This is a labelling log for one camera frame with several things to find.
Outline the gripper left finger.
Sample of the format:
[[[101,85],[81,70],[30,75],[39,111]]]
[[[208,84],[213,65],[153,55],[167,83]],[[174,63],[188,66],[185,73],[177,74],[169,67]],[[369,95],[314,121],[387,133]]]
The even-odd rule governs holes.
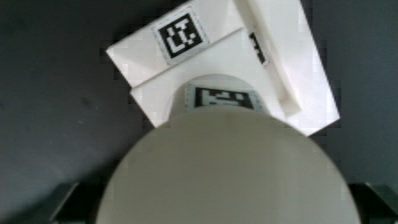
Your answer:
[[[62,210],[64,204],[74,192],[78,183],[60,184],[50,193],[44,202],[34,212],[30,224],[53,224],[55,216]]]

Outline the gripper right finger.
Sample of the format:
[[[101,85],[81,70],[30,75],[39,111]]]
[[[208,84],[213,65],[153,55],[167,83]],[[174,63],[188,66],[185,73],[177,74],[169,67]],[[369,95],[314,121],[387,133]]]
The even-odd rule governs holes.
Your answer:
[[[398,224],[398,193],[387,185],[366,183],[366,224]]]

